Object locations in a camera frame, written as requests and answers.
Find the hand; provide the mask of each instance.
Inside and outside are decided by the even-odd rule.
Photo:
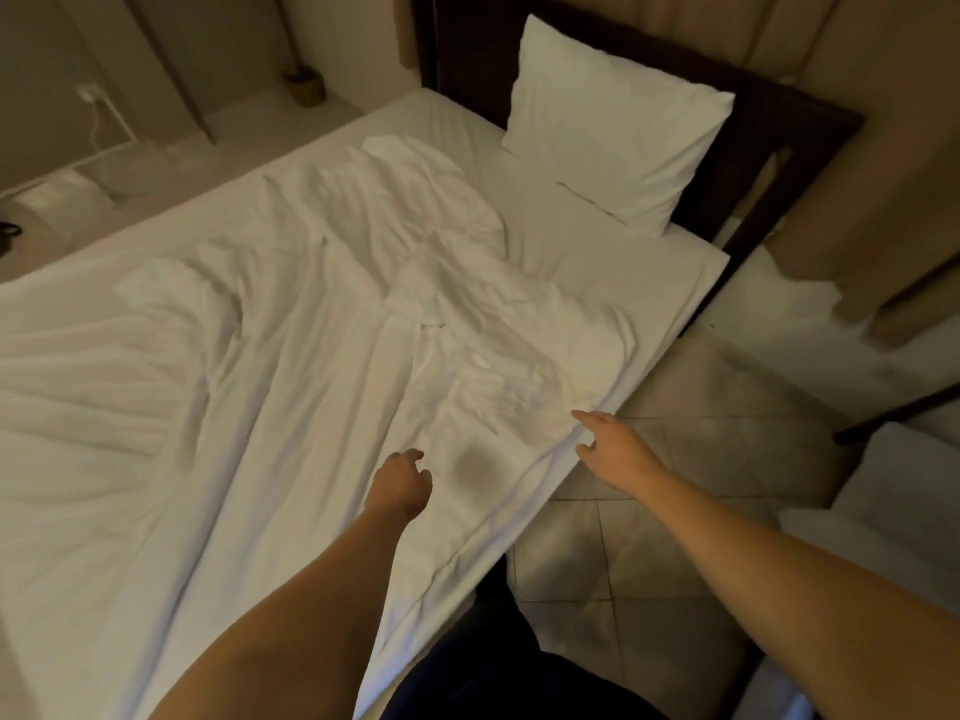
[[[571,412],[593,433],[591,446],[577,445],[577,455],[611,488],[633,495],[639,480],[667,472],[664,463],[628,424],[604,411]]]
[[[417,460],[422,459],[424,453],[419,449],[391,454],[373,475],[366,494],[366,509],[400,508],[408,522],[422,513],[433,492],[430,470],[417,469]]]

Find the person's left arm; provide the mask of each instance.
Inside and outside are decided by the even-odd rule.
[[[416,449],[391,455],[366,507],[305,569],[199,656],[150,720],[349,720],[383,614],[403,529],[426,508]]]

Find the brown curtain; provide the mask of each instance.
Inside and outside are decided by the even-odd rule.
[[[960,313],[960,0],[566,1],[866,114],[767,247],[886,344]]]

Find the white blanket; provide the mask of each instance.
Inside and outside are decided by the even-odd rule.
[[[176,385],[159,452],[0,431],[18,450],[0,510],[19,529],[0,529],[0,601],[47,717],[145,718],[340,534],[386,454],[419,447],[434,494],[397,551],[362,714],[470,589],[452,567],[496,538],[498,507],[534,490],[570,409],[599,404],[636,348],[616,309],[508,265],[497,213],[459,168],[393,136],[341,167],[265,180],[234,225],[117,290],[156,324],[136,353]],[[89,488],[39,502],[27,486],[40,468]],[[74,528],[50,535],[50,520]],[[107,609],[83,618],[72,605],[98,562]],[[51,673],[62,613],[80,617],[69,638],[82,646]]]

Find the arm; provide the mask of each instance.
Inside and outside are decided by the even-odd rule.
[[[960,708],[960,621],[893,583],[771,530],[667,470],[615,417],[581,460],[643,503],[747,634],[836,718],[948,717]]]
[[[353,717],[397,543],[430,497],[423,457],[391,455],[349,528],[224,631],[150,719]]]

